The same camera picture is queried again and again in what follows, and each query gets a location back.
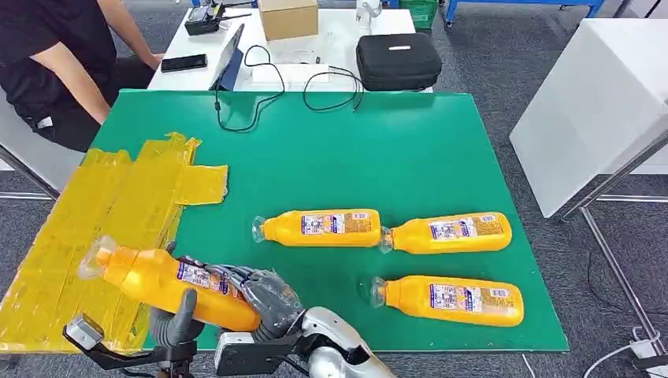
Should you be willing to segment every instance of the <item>cardboard box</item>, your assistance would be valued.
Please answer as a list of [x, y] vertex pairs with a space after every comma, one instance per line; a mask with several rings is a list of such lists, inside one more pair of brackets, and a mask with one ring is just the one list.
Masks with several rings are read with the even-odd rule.
[[258, 0], [267, 41], [317, 34], [317, 0]]

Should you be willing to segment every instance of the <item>smartphone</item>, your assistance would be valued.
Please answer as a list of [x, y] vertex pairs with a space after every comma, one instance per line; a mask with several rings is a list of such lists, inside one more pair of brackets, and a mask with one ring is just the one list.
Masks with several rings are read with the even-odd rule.
[[201, 69], [203, 67], [206, 67], [206, 54], [162, 59], [160, 70], [163, 72], [174, 72], [185, 69]]

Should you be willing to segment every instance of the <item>gray carpet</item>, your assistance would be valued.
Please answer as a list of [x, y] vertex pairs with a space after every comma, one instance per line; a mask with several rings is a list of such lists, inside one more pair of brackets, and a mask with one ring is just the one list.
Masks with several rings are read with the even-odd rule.
[[[128, 6], [155, 51], [169, 45], [186, 6], [158, 0], [127, 0]], [[609, 0], [599, 16], [609, 17], [618, 4]], [[323, 2], [323, 7], [350, 6]], [[581, 376], [600, 356], [625, 345], [635, 317], [597, 301], [587, 285], [588, 254], [592, 255], [592, 286], [600, 296], [628, 307], [596, 242], [581, 217], [564, 224], [542, 218], [508, 135], [560, 52], [584, 7], [558, 11], [556, 6], [503, 6], [461, 4], [451, 29], [437, 17], [432, 37], [443, 58], [443, 74], [435, 89], [473, 94], [490, 140], [513, 195], [526, 234], [543, 273], [559, 319], [571, 345], [565, 354], [527, 354], [538, 377]], [[127, 48], [120, 47], [120, 54]], [[0, 191], [26, 189], [25, 179], [0, 173]], [[619, 191], [665, 194], [666, 177], [634, 176]], [[9, 285], [17, 265], [49, 213], [43, 202], [0, 202], [0, 289]], [[647, 308], [668, 309], [663, 273], [668, 257], [666, 205], [598, 203], [592, 212], [610, 236], [609, 243], [625, 264], [626, 272]], [[659, 329], [668, 319], [652, 316]], [[592, 377], [641, 377], [630, 365], [631, 353], [603, 363]], [[519, 354], [384, 354], [382, 359], [402, 377], [529, 377]], [[195, 376], [213, 376], [209, 355], [198, 356]], [[4, 376], [89, 377], [104, 373], [86, 358], [61, 355], [20, 356]], [[277, 376], [298, 376], [282, 368]]]

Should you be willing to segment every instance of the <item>yellow plastic sheet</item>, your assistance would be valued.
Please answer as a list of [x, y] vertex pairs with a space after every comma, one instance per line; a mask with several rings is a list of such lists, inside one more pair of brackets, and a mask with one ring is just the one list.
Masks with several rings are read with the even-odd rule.
[[222, 201], [227, 166], [191, 166], [200, 142], [167, 136], [147, 140], [134, 162], [127, 151], [88, 151], [0, 303], [0, 351], [78, 351], [61, 333], [81, 312], [102, 326], [110, 349], [141, 348], [147, 308], [104, 280], [80, 280], [76, 269], [98, 235], [164, 248], [176, 235], [182, 205]]

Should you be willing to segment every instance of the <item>robotic hand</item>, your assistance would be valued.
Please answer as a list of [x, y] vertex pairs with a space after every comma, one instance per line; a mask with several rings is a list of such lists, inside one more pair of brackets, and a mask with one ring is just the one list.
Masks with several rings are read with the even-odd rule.
[[[188, 256], [177, 260], [229, 280], [260, 316], [260, 326], [251, 334], [257, 343], [284, 336], [304, 311], [297, 294], [275, 272], [246, 266], [207, 265]], [[150, 333], [158, 345], [173, 347], [193, 340], [202, 332], [204, 324], [192, 320], [196, 302], [197, 292], [187, 290], [176, 314], [150, 310]]]
[[252, 333], [256, 343], [284, 336], [304, 312], [295, 291], [275, 272], [234, 265], [206, 265], [204, 269], [226, 276], [260, 316], [260, 327]]

